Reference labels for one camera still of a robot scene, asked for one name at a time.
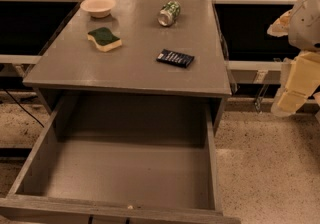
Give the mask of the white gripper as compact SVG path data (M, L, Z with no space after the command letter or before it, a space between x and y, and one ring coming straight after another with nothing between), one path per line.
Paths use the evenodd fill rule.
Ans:
M301 51L287 59L281 70L271 112L278 117L293 115L320 86L320 0L298 0L267 29L274 37L288 35L289 43Z

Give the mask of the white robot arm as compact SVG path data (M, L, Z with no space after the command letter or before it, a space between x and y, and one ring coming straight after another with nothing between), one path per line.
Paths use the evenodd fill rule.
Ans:
M300 50L293 60L284 59L281 86L271 107L275 116L288 117L320 86L320 0L298 0L269 26L267 33L287 36L289 44Z

